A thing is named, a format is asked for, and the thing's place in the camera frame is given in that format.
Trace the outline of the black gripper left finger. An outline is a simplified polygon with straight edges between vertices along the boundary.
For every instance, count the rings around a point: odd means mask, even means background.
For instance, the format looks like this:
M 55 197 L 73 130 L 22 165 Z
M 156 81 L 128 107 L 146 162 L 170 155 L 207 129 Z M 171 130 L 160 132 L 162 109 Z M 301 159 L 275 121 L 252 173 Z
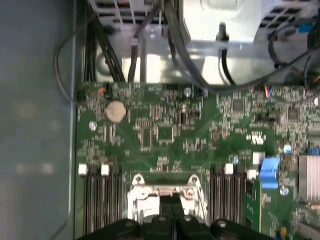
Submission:
M 142 223 L 121 219 L 88 233 L 80 240 L 171 240 L 173 231 L 173 196 L 160 197 L 160 214 L 144 218 Z

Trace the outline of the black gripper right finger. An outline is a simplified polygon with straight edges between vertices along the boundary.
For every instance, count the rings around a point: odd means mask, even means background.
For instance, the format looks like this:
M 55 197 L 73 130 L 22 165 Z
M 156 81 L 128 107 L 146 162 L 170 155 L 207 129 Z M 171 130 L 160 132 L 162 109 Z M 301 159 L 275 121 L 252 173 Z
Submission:
M 236 222 L 218 219 L 210 226 L 193 215 L 186 215 L 179 194 L 174 194 L 174 221 L 178 240 L 271 240 L 272 237 L 259 233 Z

